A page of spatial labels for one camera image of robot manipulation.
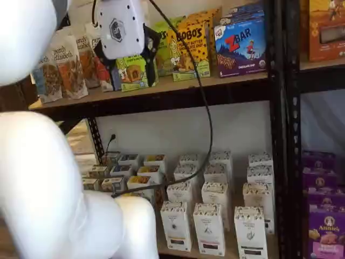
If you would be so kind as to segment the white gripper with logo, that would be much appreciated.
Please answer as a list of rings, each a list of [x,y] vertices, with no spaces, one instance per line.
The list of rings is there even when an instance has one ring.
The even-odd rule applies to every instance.
[[[139,0],[110,0],[98,4],[101,41],[93,48],[102,91],[121,90],[116,59],[141,54],[146,61],[148,86],[156,80],[154,61],[160,35],[144,24]]]

